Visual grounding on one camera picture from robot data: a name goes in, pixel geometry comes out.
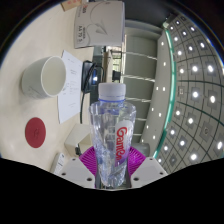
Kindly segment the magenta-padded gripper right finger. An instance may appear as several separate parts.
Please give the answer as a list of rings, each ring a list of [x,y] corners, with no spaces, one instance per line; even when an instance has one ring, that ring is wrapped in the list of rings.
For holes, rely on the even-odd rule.
[[[146,157],[131,147],[127,161],[128,188],[140,188],[167,175],[160,163],[153,157]]]

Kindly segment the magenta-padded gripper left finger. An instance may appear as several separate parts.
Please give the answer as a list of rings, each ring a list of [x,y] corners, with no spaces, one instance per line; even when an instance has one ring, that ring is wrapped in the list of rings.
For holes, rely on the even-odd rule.
[[[62,168],[59,176],[84,188],[95,188],[97,159],[93,147],[78,158],[71,158]]]

